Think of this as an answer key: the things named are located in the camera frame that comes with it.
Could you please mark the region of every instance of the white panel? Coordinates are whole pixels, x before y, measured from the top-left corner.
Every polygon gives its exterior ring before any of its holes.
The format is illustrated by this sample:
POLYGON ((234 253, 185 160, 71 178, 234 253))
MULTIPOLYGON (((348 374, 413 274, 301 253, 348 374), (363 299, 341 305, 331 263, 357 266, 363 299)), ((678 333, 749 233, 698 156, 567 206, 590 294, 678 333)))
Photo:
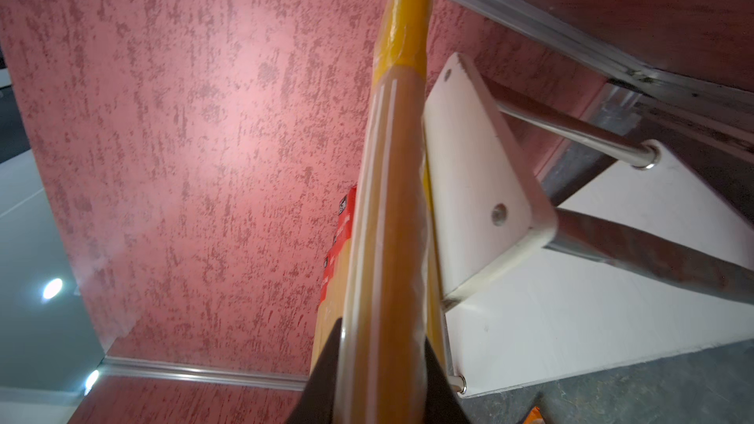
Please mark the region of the white panel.
POLYGON ((443 293, 546 245, 556 218, 511 130, 468 58, 450 57, 425 106, 427 155, 443 293), (495 225, 492 211, 507 209, 495 225))
POLYGON ((13 82, 11 82, 11 75, 7 71, 7 68, 0 69, 0 88, 7 87, 12 83, 13 82))
POLYGON ((0 401, 2 424, 66 424, 76 406, 0 401))
MULTIPOLYGON (((561 205, 754 269, 754 230, 667 148, 615 163, 561 205)), ((754 337, 754 306, 540 250, 447 314, 467 396, 754 337)))
POLYGON ((0 215, 42 190, 31 150, 0 164, 0 215))

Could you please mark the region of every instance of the red textured wall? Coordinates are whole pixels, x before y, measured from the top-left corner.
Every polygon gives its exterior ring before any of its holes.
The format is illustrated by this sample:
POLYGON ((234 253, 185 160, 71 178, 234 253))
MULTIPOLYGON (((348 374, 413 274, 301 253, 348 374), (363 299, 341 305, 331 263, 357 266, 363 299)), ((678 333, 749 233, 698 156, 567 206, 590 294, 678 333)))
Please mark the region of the red textured wall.
POLYGON ((105 376, 69 424, 275 424, 297 391, 105 376))
MULTIPOLYGON (((383 6, 0 0, 16 97, 111 355, 307 372, 383 6)), ((604 82, 436 0, 433 79, 453 51, 573 114, 604 82)))

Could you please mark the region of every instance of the metal bolt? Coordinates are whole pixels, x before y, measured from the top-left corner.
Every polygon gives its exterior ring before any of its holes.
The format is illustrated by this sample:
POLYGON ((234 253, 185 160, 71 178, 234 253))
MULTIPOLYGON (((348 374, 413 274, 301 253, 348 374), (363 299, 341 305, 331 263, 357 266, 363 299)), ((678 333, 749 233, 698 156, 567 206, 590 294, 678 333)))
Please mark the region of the metal bolt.
POLYGON ((508 219, 508 209, 502 203, 497 203, 492 209, 492 224, 502 226, 508 219))

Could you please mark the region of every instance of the metal bar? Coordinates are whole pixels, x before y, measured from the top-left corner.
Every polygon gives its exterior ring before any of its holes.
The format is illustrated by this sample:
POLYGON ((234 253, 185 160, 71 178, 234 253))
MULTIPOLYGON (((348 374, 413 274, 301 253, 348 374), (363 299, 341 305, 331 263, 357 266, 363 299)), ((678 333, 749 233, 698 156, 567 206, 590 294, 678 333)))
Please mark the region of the metal bar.
POLYGON ((490 79, 485 78, 484 81, 500 111, 507 115, 567 137, 571 141, 589 146, 635 167, 650 168, 655 165, 657 151, 650 146, 636 144, 626 137, 561 113, 490 79))
POLYGON ((754 272, 749 269, 623 224, 561 208, 556 211, 558 232, 546 249, 685 290, 754 304, 754 272))
POLYGON ((448 375, 448 384, 450 389, 463 395, 466 392, 466 379, 463 375, 448 375))
POLYGON ((308 376, 222 370, 200 365, 154 362, 137 358, 105 357, 98 368, 103 375, 183 380, 220 385, 302 391, 308 376))

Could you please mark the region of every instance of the recessed light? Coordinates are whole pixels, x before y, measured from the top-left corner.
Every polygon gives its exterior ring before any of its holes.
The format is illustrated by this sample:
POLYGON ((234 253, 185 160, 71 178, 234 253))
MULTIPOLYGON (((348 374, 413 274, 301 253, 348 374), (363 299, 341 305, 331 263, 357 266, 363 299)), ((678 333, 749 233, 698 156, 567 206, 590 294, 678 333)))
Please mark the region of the recessed light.
POLYGON ((84 384, 84 386, 86 386, 84 390, 84 395, 88 395, 89 391, 92 391, 92 386, 94 386, 94 382, 96 382, 98 378, 99 378, 99 370, 95 370, 92 373, 89 373, 89 376, 87 377, 87 382, 84 384))
POLYGON ((50 283, 48 283, 42 291, 42 298, 49 300, 50 298, 59 294, 60 290, 62 290, 62 280, 60 280, 59 278, 50 280, 50 283))

